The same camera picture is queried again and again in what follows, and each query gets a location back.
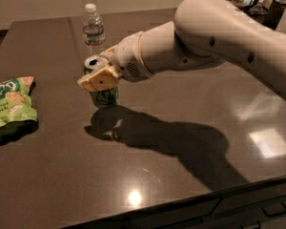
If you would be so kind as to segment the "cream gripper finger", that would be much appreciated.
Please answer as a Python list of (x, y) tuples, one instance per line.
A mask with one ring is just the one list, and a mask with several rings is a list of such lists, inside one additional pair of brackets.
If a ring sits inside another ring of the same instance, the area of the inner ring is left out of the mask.
[(110, 65), (96, 69), (86, 68), (84, 75), (77, 80), (77, 83), (88, 92), (99, 92), (116, 87), (122, 76), (119, 70)]
[(110, 48), (104, 50), (104, 51), (101, 53), (101, 55), (110, 57), (110, 56), (113, 54), (114, 49), (115, 49), (115, 46), (112, 46), (112, 47), (110, 47)]

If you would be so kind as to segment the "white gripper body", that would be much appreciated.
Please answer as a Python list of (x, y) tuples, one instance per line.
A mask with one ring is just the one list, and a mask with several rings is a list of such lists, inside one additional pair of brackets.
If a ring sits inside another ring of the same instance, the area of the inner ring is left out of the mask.
[(137, 32), (122, 39), (113, 50), (112, 62), (130, 82), (149, 79), (153, 73), (145, 66), (141, 52), (141, 37)]

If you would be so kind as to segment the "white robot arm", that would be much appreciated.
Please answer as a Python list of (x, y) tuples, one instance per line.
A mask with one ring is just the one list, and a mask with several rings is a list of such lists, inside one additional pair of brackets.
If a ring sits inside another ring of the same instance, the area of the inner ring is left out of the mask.
[(173, 21), (130, 35), (92, 59), (96, 67), (78, 80), (89, 92), (114, 88), (121, 78), (138, 82), (223, 60), (286, 99), (286, 31), (259, 24), (227, 0), (184, 0)]

